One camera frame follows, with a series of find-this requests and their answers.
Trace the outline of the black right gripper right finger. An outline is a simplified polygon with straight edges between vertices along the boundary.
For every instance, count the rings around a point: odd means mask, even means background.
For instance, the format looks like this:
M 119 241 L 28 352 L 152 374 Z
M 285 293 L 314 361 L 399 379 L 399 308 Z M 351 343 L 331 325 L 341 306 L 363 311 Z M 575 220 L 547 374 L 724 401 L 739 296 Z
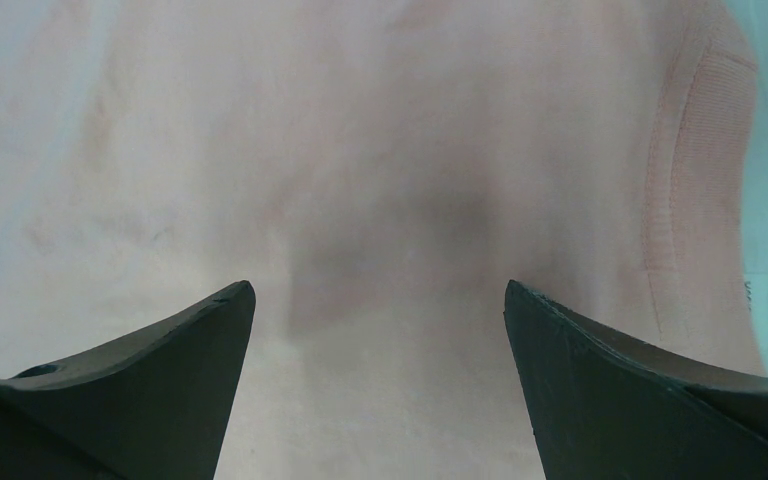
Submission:
M 510 281 L 504 321 L 549 479 L 768 479 L 768 377 L 708 365 Z

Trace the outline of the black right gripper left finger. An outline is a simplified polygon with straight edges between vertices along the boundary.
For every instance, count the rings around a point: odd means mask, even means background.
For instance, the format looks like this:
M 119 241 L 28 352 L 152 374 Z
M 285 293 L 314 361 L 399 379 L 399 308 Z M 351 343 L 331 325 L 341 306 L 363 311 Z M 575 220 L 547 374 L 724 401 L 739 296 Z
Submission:
M 233 283 L 167 319 L 0 379 L 0 479 L 210 479 L 255 292 Z

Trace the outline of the salmon pink t shirt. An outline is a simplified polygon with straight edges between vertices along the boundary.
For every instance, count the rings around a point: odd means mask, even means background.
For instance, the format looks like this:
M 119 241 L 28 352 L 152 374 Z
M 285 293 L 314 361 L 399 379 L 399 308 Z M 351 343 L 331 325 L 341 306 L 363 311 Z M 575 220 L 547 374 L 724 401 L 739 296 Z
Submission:
M 764 367 L 720 1 L 0 1 L 0 375 L 242 279 L 222 479 L 537 479 L 517 280 Z

